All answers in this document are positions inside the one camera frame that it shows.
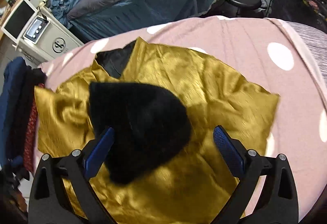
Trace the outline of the navy blue folded garment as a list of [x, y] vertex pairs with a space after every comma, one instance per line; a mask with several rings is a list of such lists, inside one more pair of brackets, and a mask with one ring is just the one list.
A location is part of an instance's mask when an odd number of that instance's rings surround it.
[[22, 57], [9, 62], [3, 73], [4, 84], [1, 93], [1, 167], [7, 163], [6, 141], [13, 123], [13, 112], [20, 95], [20, 89], [27, 65]]

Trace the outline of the white framed monitor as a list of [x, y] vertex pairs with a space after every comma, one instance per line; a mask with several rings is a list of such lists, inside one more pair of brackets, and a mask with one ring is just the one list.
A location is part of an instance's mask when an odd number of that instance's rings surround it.
[[37, 12], [36, 7], [29, 0], [20, 0], [2, 24], [1, 31], [17, 44], [23, 31], [31, 19], [36, 17]]

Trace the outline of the pink polka dot bedsheet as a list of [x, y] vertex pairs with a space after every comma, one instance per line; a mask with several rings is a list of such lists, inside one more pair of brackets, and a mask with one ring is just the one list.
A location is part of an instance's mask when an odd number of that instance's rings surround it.
[[189, 18], [90, 41], [41, 64], [45, 88], [55, 91], [97, 53], [121, 49], [137, 38], [191, 49], [234, 68], [247, 81], [279, 95], [264, 154], [284, 153], [293, 172], [300, 218], [326, 186], [326, 84], [299, 34], [279, 19]]

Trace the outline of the gold satin jacket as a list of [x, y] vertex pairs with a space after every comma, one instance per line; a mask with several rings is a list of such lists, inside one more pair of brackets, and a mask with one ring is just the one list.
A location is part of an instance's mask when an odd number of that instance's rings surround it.
[[209, 223], [237, 186], [214, 128], [263, 154], [279, 95], [191, 49], [141, 38], [127, 49], [118, 74], [100, 52], [55, 91], [35, 89], [38, 148], [63, 157], [113, 128], [90, 183], [115, 221]]

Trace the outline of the red floral folded garment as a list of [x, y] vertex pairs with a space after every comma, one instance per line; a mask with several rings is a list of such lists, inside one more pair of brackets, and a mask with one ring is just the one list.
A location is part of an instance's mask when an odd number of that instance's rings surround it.
[[30, 109], [26, 137], [24, 143], [23, 152], [23, 165], [30, 173], [34, 172], [34, 144], [36, 137], [36, 125], [37, 125], [38, 111], [35, 102], [35, 98], [32, 100], [32, 107]]

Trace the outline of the black folded garment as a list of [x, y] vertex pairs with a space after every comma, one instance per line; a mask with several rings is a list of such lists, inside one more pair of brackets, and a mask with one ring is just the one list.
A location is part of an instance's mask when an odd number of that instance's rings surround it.
[[45, 83], [46, 75], [41, 69], [27, 66], [20, 94], [13, 112], [13, 123], [6, 143], [8, 159], [23, 156], [27, 125], [34, 100], [34, 87]]

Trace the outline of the white machine cabinet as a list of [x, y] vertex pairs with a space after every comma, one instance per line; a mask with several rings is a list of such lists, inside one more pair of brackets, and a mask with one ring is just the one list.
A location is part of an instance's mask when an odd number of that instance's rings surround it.
[[71, 31], [43, 6], [18, 38], [15, 49], [39, 63], [56, 59], [83, 45]]

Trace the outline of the mauve knitted blanket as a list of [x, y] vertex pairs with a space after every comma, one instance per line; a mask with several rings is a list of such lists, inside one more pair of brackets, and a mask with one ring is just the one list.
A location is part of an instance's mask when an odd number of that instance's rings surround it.
[[299, 34], [311, 51], [326, 84], [326, 33], [305, 24], [288, 21], [286, 21], [286, 23]]

